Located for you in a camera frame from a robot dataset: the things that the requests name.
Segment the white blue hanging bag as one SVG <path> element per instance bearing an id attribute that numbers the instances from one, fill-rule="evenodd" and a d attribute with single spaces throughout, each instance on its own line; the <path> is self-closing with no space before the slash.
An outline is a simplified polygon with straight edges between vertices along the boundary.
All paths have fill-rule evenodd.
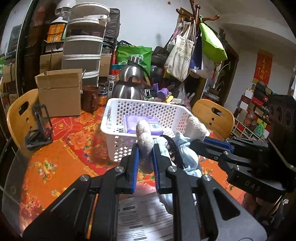
<path id="1" fill-rule="evenodd" d="M 192 53 L 189 69 L 201 78 L 211 78 L 215 64 L 203 52 L 202 36 L 199 34 L 196 39 L 195 48 Z"/>

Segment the red wall scroll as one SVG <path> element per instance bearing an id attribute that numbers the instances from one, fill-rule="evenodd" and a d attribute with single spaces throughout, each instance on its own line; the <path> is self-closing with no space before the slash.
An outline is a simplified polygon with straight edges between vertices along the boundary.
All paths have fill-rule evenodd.
<path id="1" fill-rule="evenodd" d="M 273 54 L 259 49 L 257 53 L 257 60 L 255 66 L 255 72 L 253 76 L 253 83 L 263 82 L 265 85 L 268 85 L 271 68 L 273 63 Z"/>

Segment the white perforated plastic basket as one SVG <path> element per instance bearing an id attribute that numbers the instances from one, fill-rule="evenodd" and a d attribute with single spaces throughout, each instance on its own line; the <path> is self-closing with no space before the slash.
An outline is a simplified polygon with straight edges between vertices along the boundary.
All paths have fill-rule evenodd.
<path id="1" fill-rule="evenodd" d="M 177 132 L 185 132 L 191 116 L 190 111 L 180 105 L 111 98 L 106 104 L 100 129 L 106 135 L 110 159 L 119 162 L 130 155 L 137 141 L 135 127 L 138 121 L 150 123 L 154 138 L 162 134 L 173 138 Z"/>

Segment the shelf of colourful boxes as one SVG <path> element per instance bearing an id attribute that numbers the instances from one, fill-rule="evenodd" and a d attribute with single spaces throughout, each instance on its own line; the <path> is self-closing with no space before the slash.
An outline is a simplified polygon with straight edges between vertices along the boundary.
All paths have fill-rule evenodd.
<path id="1" fill-rule="evenodd" d="M 234 112 L 232 137 L 266 142 L 270 132 L 268 98 L 272 90 L 263 82 L 246 89 Z"/>

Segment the lime green hanging bag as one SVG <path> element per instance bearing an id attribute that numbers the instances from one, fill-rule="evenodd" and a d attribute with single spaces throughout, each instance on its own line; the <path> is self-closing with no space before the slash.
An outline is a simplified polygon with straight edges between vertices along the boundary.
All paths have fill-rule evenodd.
<path id="1" fill-rule="evenodd" d="M 227 60 L 225 49 L 215 33 L 203 22 L 199 24 L 202 33 L 203 53 L 214 63 Z"/>

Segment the orange jam jar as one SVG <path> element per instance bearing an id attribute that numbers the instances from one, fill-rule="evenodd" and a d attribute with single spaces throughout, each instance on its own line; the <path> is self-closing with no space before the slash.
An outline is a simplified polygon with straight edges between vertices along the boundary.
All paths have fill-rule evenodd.
<path id="1" fill-rule="evenodd" d="M 99 90 L 98 91 L 98 104 L 100 106 L 106 105 L 107 99 L 108 99 L 108 92 L 106 90 Z"/>

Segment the right wooden chair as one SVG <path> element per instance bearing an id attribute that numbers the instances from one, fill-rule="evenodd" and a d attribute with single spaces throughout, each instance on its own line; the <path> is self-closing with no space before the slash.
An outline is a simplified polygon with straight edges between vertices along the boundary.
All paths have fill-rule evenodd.
<path id="1" fill-rule="evenodd" d="M 196 101 L 192 107 L 192 114 L 223 140 L 227 139 L 233 130 L 235 123 L 233 114 L 211 100 Z"/>

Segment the purple plastic cup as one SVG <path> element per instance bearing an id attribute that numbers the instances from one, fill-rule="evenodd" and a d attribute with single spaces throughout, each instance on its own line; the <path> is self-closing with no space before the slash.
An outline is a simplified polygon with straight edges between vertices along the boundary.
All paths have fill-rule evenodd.
<path id="1" fill-rule="evenodd" d="M 167 88 L 162 88 L 158 91 L 157 97 L 161 99 L 162 101 L 165 101 L 169 96 L 169 90 Z"/>

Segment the stainless steel kettle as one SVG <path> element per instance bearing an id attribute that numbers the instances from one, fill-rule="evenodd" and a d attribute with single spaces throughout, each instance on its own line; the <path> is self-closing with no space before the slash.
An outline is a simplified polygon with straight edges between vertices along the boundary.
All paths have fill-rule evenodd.
<path id="1" fill-rule="evenodd" d="M 129 56 L 127 64 L 119 72 L 119 80 L 132 83 L 147 83 L 146 77 L 149 78 L 149 73 L 140 65 L 143 59 L 141 55 Z"/>
<path id="2" fill-rule="evenodd" d="M 135 82 L 124 82 L 119 80 L 114 84 L 112 97 L 143 100 L 145 89 L 151 89 L 151 88 L 152 87 L 147 84 L 135 83 Z"/>

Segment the brown cardboard box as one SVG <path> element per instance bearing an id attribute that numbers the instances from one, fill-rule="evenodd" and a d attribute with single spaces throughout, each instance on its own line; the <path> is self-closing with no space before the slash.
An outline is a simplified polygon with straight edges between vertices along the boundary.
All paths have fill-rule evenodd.
<path id="1" fill-rule="evenodd" d="M 81 114 L 82 69 L 46 71 L 35 76 L 40 104 L 47 107 L 49 117 Z"/>

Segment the green shopping bag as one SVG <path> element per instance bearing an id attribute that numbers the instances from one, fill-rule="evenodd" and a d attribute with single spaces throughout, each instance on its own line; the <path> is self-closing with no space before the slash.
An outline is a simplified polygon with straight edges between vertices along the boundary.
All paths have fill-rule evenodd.
<path id="1" fill-rule="evenodd" d="M 151 73 L 152 48 L 145 46 L 134 46 L 126 41 L 120 41 L 116 49 L 116 63 L 112 65 L 113 70 L 120 70 L 125 66 L 130 56 L 139 58 L 141 65 L 148 73 Z"/>

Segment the wooden chair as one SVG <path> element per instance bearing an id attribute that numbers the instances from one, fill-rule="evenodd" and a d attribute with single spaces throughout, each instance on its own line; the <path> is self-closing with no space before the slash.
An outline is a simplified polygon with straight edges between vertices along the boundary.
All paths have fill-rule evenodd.
<path id="1" fill-rule="evenodd" d="M 9 107 L 6 121 L 11 137 L 20 149 L 25 143 L 25 136 L 34 127 L 36 119 L 33 114 L 33 105 L 39 103 L 38 89 L 32 89 L 17 98 Z"/>
<path id="2" fill-rule="evenodd" d="M 223 140 L 227 139 L 233 130 L 235 123 L 233 114 L 211 100 L 196 101 L 192 107 L 192 114 Z"/>

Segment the wooden coat rack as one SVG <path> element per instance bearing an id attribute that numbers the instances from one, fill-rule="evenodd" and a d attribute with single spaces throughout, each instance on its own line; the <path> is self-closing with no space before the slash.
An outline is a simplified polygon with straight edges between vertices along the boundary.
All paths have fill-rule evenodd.
<path id="1" fill-rule="evenodd" d="M 176 12 L 178 13 L 178 20 L 176 24 L 176 28 L 181 28 L 182 23 L 195 23 L 197 27 L 199 27 L 200 23 L 204 23 L 205 21 L 215 21 L 220 18 L 219 15 L 215 15 L 214 17 L 202 17 L 200 14 L 201 6 L 199 4 L 195 4 L 194 0 L 189 0 L 190 7 L 191 7 L 191 13 L 184 8 L 176 9 Z"/>

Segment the beige canvas tote bag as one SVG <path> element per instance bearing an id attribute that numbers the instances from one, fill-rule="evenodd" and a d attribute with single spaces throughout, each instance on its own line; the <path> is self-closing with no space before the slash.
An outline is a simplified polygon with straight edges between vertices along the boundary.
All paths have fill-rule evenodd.
<path id="1" fill-rule="evenodd" d="M 164 68 L 166 72 L 180 82 L 189 75 L 189 64 L 196 40 L 196 25 L 190 23 L 183 35 L 176 36 L 176 42 L 172 48 Z"/>

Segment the lower stainless steel kettle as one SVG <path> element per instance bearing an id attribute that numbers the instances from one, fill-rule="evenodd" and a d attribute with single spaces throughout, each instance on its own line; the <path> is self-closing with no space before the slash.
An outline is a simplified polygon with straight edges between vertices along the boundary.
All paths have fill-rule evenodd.
<path id="1" fill-rule="evenodd" d="M 152 87 L 147 84 L 135 83 L 135 82 L 124 82 L 119 80 L 114 84 L 112 97 L 143 100 L 145 89 L 151 89 L 151 88 Z"/>

